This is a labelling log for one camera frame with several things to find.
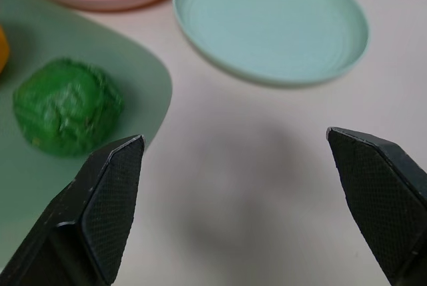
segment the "mint green plate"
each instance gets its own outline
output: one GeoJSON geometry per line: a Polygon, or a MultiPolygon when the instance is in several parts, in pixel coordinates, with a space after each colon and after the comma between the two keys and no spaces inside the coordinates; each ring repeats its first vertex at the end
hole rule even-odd
{"type": "Polygon", "coordinates": [[[369,40],[354,0],[173,0],[189,40],[241,77],[317,83],[353,67],[369,40]]]}
{"type": "Polygon", "coordinates": [[[11,58],[0,74],[0,267],[4,267],[48,202],[86,157],[60,159],[29,146],[12,112],[12,92],[58,56],[104,67],[125,97],[119,127],[108,141],[144,134],[150,143],[171,99],[166,68],[144,48],[44,0],[1,0],[0,25],[11,58]]]}

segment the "green ball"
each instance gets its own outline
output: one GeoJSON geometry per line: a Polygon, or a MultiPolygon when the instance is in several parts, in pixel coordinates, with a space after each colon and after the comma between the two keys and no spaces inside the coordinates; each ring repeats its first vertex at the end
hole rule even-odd
{"type": "Polygon", "coordinates": [[[14,92],[13,111],[32,145],[77,156],[107,139],[123,111],[123,97],[103,69],[56,59],[14,92]]]}

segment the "orange object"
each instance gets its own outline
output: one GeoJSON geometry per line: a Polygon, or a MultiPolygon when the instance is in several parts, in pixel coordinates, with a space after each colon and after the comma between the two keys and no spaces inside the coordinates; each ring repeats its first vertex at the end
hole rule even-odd
{"type": "Polygon", "coordinates": [[[5,32],[0,26],[0,73],[5,68],[7,59],[9,58],[9,44],[7,43],[5,32]]]}

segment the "cutting mat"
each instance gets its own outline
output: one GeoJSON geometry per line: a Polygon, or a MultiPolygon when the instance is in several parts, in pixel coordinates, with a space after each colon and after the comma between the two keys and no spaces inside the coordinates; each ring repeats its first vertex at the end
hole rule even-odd
{"type": "Polygon", "coordinates": [[[30,147],[12,111],[12,93],[49,60],[67,56],[103,67],[125,97],[109,141],[143,134],[147,144],[165,117],[171,80],[143,47],[45,0],[0,0],[0,25],[11,58],[0,74],[0,267],[85,157],[60,159],[30,147]]]}

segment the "textured gripper pad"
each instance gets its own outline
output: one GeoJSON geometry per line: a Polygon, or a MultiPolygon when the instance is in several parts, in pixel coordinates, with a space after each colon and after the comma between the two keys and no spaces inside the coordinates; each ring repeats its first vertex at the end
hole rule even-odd
{"type": "Polygon", "coordinates": [[[115,153],[83,214],[89,251],[105,282],[117,277],[135,212],[143,139],[115,153]]]}
{"type": "Polygon", "coordinates": [[[377,147],[333,130],[328,133],[328,141],[348,207],[383,272],[394,284],[426,231],[427,212],[377,147]]]}

